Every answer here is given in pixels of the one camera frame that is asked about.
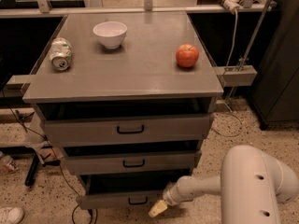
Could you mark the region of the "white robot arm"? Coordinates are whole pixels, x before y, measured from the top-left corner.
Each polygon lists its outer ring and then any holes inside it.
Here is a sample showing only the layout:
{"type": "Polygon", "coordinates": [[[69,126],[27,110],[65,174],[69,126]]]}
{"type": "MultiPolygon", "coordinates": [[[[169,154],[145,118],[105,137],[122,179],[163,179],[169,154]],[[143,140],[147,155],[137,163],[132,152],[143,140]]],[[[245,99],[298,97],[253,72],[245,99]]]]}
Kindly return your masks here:
{"type": "Polygon", "coordinates": [[[299,178],[287,164],[260,149],[235,146],[225,154],[219,175],[185,175],[167,185],[149,216],[205,194],[221,197],[221,224],[281,224],[278,204],[298,197],[299,178]]]}

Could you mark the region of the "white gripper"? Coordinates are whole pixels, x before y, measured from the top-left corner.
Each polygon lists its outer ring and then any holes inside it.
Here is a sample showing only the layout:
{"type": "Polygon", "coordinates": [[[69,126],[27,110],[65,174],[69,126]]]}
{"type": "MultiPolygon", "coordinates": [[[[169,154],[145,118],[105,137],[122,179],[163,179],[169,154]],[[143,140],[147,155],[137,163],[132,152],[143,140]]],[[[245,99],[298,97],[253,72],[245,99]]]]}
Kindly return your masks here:
{"type": "Polygon", "coordinates": [[[188,201],[187,182],[179,180],[176,183],[168,183],[163,192],[163,199],[158,200],[149,210],[150,217],[157,217],[164,212],[168,205],[175,206],[188,201]]]}

